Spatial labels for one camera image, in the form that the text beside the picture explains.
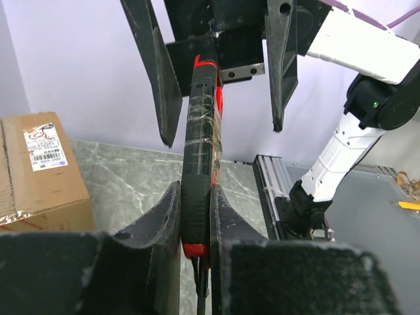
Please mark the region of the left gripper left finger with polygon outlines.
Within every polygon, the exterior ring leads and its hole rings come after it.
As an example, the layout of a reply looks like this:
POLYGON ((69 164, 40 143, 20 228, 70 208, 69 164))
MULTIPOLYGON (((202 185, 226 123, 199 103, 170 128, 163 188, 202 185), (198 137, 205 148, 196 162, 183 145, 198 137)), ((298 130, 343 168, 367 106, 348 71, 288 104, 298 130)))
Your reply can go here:
POLYGON ((180 304, 180 182, 114 238, 129 250, 122 260, 131 314, 178 314, 180 304))

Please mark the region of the red black utility knife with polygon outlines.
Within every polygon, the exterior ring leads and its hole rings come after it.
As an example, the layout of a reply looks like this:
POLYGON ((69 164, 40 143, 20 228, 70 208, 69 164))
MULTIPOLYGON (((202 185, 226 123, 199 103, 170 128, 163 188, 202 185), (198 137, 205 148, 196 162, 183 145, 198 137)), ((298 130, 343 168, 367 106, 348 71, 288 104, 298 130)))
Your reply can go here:
POLYGON ((219 182, 222 156, 222 85, 214 60, 194 59, 181 178, 181 242, 193 266, 197 313, 205 314, 210 268, 211 189, 219 182))

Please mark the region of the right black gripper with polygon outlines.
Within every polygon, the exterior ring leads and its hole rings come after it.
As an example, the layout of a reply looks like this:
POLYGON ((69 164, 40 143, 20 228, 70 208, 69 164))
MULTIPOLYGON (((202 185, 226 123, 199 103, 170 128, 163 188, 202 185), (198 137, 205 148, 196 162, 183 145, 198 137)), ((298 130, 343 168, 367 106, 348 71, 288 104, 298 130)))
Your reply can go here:
POLYGON ((152 88, 159 135, 172 147, 182 108, 179 84, 196 55, 219 64, 223 83, 268 73, 274 131, 283 129, 305 56, 331 6, 321 1, 165 1, 174 39, 163 40, 150 1, 121 0, 152 88))

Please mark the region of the brown cardboard express box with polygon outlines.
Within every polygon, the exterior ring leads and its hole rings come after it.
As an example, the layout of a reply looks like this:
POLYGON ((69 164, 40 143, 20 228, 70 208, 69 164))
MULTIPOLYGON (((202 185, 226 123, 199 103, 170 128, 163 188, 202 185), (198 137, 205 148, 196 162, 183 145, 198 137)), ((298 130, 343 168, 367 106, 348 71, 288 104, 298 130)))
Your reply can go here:
POLYGON ((57 114, 1 118, 1 232, 94 229, 91 199, 57 114))

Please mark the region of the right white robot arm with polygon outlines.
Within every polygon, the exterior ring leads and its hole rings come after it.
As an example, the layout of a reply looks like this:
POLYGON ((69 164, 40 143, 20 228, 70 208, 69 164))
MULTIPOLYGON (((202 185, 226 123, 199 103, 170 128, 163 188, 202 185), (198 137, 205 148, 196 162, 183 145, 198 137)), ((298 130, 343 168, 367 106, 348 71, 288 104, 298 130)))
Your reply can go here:
POLYGON ((277 222, 288 238, 321 227, 335 191, 358 158, 419 108, 419 47, 366 15, 327 1, 167 1, 175 36, 164 42, 149 1, 122 1, 152 86, 163 143, 171 146, 182 99, 188 116, 181 180, 181 239, 210 237, 210 190, 221 156, 222 88, 265 72, 276 132, 297 86, 297 57, 357 72, 335 133, 292 187, 277 222))

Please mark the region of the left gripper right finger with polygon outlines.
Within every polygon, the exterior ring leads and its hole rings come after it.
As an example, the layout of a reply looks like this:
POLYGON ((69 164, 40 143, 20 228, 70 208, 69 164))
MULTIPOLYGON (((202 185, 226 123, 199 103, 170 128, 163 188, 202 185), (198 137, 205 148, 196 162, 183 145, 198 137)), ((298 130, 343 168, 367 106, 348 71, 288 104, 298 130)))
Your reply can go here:
POLYGON ((251 287, 247 250, 266 238, 234 210, 220 185, 211 189, 209 218, 212 313, 239 314, 251 287))

